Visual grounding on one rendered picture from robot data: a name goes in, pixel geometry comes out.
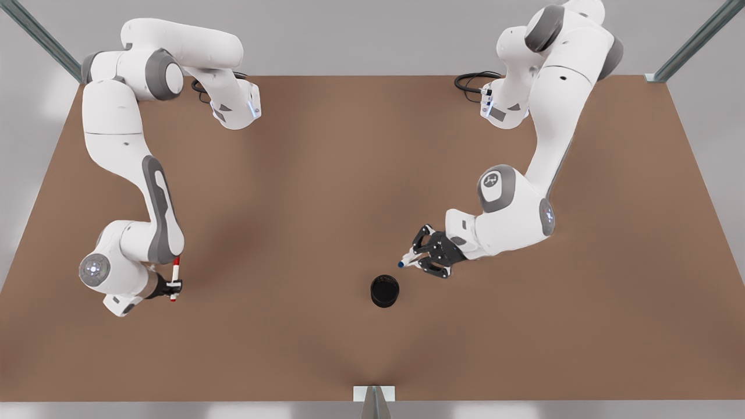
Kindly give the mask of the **black round cup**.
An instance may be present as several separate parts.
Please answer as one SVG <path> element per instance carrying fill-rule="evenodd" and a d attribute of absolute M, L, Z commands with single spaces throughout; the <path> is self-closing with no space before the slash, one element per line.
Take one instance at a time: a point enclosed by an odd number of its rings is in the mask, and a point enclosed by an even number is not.
<path fill-rule="evenodd" d="M 394 305 L 399 297 L 399 292 L 398 281 L 388 274 L 376 276 L 370 287 L 372 302 L 381 308 L 388 308 Z"/>

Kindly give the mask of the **silver frame post with foot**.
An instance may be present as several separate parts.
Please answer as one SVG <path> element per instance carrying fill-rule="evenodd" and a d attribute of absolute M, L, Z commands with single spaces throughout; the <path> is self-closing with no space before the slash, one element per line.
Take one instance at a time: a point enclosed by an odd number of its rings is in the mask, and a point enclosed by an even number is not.
<path fill-rule="evenodd" d="M 363 403 L 361 419 L 392 419 L 388 402 L 395 401 L 395 387 L 354 386 L 352 400 Z"/>

